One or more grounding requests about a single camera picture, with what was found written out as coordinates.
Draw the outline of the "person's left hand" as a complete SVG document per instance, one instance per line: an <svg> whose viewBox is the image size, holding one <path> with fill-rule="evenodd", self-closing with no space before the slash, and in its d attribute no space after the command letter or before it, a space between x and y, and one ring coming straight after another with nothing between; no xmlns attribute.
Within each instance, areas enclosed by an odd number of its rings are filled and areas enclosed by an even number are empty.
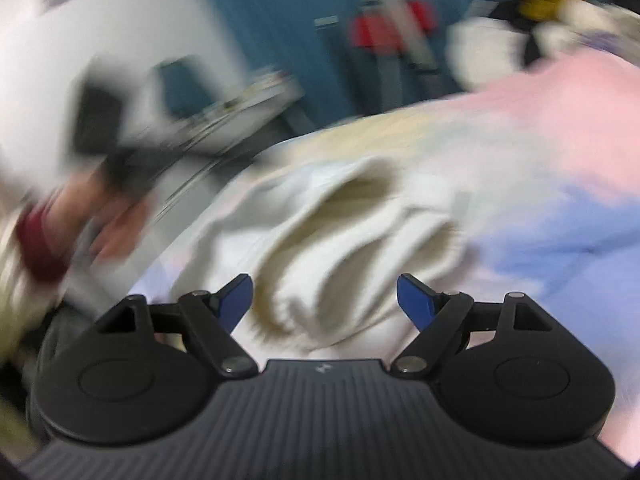
<svg viewBox="0 0 640 480"><path fill-rule="evenodd" d="M75 174L50 200L44 234L58 256L70 256L86 227L95 223L98 235L89 255L99 262L124 260L137 247L153 212L153 197L117 192L98 174Z"/></svg>

